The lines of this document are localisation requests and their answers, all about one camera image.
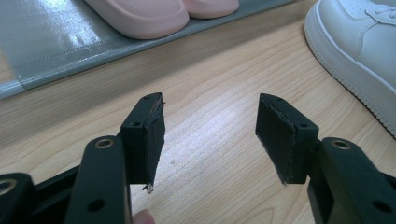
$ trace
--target shoe sole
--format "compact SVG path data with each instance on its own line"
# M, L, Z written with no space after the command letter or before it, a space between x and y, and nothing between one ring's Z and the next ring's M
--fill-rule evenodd
M160 13L155 16L137 15L127 10L128 7L134 7L134 2L127 0L85 1L114 29L135 39L155 39L173 34L182 29L190 19L181 0L176 0L176 4L179 3L179 9L173 12L169 12L167 6L163 6L161 10L158 9L161 6L152 6L156 3L155 1L140 3L145 5L139 7L157 7L156 10Z
M189 15L195 19L214 19L228 16L239 8L239 0L184 0Z
M396 90L379 75L338 48L321 23L318 4L319 2L315 3L309 10L304 23L305 36L313 54L319 63L358 97L396 138Z

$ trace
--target white sneaker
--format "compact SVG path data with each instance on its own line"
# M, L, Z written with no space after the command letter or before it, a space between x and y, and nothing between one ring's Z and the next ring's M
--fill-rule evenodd
M391 1L319 0L304 28L323 67L396 137L396 6L379 3Z
M181 0L86 0L114 29L136 39L179 31L189 21Z

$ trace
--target black plastic part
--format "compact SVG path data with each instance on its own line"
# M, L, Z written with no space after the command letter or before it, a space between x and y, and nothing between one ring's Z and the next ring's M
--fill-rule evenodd
M396 178L394 176L387 175L384 173L382 173L382 175L388 180L392 188L396 191Z
M38 203L27 174L0 175L0 223L28 223Z
M132 223L122 141L92 140L85 148L64 223Z
M63 222L77 172L78 167L74 167L35 186L39 204L32 223Z
M332 197L329 185L318 186L311 179L307 191L315 223L328 223L332 207L334 206L334 198Z
M125 147L129 184L154 186L164 135L163 95L152 93L140 99L117 135Z
M282 183L305 183L306 157L318 142L318 126L285 100L262 93L256 134Z
M396 191L358 146L324 138L317 156L334 198L327 223L396 223Z

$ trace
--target pink slipper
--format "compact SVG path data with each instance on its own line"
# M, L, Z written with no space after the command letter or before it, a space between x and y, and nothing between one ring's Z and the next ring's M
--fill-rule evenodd
M213 19L232 14L239 8L238 0L183 0L193 18Z
M181 0L86 0L114 29L136 39L177 32L189 21Z

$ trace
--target wood grain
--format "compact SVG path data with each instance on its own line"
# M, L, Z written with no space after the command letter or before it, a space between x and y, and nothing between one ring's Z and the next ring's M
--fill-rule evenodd
M151 195L133 209L157 223L314 223L306 185L283 186L254 134L259 94L288 100L319 138L358 144L396 175L396 141L316 61L304 39L314 0L296 1L149 49L0 102L0 173L36 183L116 134L138 99L161 91L165 145Z
M15 77L12 74L11 68L8 65L6 56L0 49L0 83L14 80Z

